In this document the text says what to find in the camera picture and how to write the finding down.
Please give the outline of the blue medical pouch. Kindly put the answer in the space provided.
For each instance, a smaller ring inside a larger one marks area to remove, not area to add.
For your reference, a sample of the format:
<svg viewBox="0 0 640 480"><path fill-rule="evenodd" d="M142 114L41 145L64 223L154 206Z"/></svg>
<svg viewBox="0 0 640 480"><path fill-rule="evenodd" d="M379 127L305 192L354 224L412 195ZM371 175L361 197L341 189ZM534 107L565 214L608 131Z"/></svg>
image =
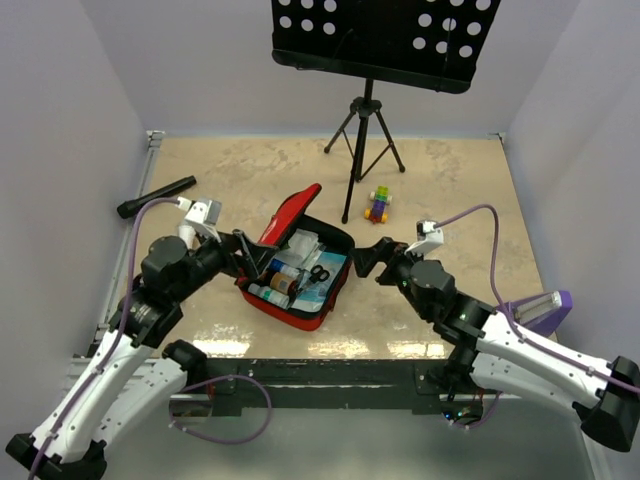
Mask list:
<svg viewBox="0 0 640 480"><path fill-rule="evenodd" d="M310 271L314 265L320 264L330 271L330 278L325 282L313 285L301 294L296 293L295 299L291 304L291 308L307 313L318 312L328 299L329 291L337 281L339 274L346 264L346 260L347 257L340 253L330 251L322 252L310 267L304 271L304 273Z"/></svg>

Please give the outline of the red black medicine kit case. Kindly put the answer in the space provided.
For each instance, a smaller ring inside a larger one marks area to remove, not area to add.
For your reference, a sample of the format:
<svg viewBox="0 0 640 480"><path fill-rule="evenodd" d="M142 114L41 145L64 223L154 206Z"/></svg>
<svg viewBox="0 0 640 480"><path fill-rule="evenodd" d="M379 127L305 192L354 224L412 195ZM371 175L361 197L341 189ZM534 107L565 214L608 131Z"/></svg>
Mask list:
<svg viewBox="0 0 640 480"><path fill-rule="evenodd" d="M276 305L268 303L249 293L248 287L252 283L256 283L260 286L268 286L264 281L265 276L270 272L276 272L274 270L270 270L269 267L256 280L240 279L236 282L236 285L248 303L285 324L303 331L314 331L318 329L326 316L333 310L338 294L348 278L351 267L350 253L355 247L355 241L350 234L334 225L325 223L306 214L308 206L318 196L320 191L321 185L315 183L285 199L272 216L270 223L260 238L260 241L267 245L277 246L279 248L279 252L276 254L274 259L281 260L288 264L286 262L284 250L287 248L286 244L294 232L297 229L305 229L318 233L320 240L319 249L312 254L303 265L296 267L300 270L300 276L296 278L298 284L299 278L302 276L304 271L310 267L322 252L330 251L340 253L347 257L346 264L339 274L337 281L329 291L329 297L321 309L318 312L313 313L292 309L291 304L295 299L296 292L294 295L288 295L290 298L290 304L287 309L279 308Z"/></svg>

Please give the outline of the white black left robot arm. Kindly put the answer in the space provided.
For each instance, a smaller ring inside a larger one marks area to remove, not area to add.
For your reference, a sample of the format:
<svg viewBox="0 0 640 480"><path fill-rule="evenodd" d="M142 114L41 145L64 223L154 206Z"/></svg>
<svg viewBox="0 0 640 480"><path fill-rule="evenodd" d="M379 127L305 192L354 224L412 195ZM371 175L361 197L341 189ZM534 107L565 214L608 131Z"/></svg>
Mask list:
<svg viewBox="0 0 640 480"><path fill-rule="evenodd" d="M155 240L78 380L33 432L9 441L7 453L32 479L101 478L108 447L145 410L206 383L205 353L179 340L165 346L141 385L127 385L182 319L182 303L219 274L257 278L276 252L241 230L207 239L197 249L177 236Z"/></svg>

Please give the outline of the white blue medicine bottle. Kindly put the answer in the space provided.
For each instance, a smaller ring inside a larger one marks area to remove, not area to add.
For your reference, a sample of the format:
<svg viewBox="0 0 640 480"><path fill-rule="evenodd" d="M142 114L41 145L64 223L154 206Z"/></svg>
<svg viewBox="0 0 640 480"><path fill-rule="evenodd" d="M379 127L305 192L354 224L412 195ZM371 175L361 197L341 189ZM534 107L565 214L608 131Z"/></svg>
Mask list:
<svg viewBox="0 0 640 480"><path fill-rule="evenodd" d="M278 259L273 259L269 265L270 270L282 273L291 278L297 278L300 276L300 270L296 267L286 264Z"/></svg>

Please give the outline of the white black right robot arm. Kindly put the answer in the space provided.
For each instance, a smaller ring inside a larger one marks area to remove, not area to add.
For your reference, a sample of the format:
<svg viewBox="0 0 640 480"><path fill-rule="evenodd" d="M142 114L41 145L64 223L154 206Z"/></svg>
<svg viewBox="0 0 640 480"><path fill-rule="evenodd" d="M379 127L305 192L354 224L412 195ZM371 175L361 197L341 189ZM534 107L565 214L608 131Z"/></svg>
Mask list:
<svg viewBox="0 0 640 480"><path fill-rule="evenodd" d="M510 321L461 291L438 260L389 237L350 256L359 277L384 264L380 285L395 286L418 317L454 345L445 379L459 393L474 386L544 404L576 421L611 450L630 451L639 426L639 367L626 357L597 358Z"/></svg>

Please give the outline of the white green medicine bottle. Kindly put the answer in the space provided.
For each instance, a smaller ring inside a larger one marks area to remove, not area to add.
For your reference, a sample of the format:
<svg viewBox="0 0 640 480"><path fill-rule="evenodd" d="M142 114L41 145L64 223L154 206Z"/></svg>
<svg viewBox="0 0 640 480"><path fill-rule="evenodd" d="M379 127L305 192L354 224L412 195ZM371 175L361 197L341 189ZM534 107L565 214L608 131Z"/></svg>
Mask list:
<svg viewBox="0 0 640 480"><path fill-rule="evenodd" d="M252 283L248 287L248 292L282 309L287 309L290 304L288 295L280 293L268 286L260 286Z"/></svg>

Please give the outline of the brown medicine bottle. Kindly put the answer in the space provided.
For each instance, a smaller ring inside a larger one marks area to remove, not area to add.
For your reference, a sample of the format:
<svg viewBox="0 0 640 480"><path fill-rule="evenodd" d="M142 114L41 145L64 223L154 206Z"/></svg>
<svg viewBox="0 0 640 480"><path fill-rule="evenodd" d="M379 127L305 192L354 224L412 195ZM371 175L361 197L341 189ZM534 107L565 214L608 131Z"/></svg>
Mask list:
<svg viewBox="0 0 640 480"><path fill-rule="evenodd" d="M264 278L265 283L273 290L284 295L294 295L298 281L296 278L285 275L281 272L270 272Z"/></svg>

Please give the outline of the white gauze plastic bag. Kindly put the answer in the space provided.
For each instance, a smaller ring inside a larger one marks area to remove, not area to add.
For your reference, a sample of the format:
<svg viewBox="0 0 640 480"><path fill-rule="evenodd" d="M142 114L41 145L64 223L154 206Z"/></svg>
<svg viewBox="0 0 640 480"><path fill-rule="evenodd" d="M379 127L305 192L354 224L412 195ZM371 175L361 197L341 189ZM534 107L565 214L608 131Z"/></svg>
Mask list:
<svg viewBox="0 0 640 480"><path fill-rule="evenodd" d="M286 262L294 267L300 267L320 247L317 232L297 229L290 237L284 250Z"/></svg>

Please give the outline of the black handled scissors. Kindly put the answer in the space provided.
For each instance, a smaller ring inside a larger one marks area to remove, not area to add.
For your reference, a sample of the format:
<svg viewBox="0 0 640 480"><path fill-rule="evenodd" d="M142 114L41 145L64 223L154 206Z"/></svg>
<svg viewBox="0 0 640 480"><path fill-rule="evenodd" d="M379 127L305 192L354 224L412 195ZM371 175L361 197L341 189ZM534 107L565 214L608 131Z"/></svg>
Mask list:
<svg viewBox="0 0 640 480"><path fill-rule="evenodd" d="M301 277L301 280L299 281L298 287L296 289L296 293L301 294L302 292L311 288L313 285L325 282L330 278L330 275L330 271L325 269L322 265L314 265L310 271L305 272Z"/></svg>

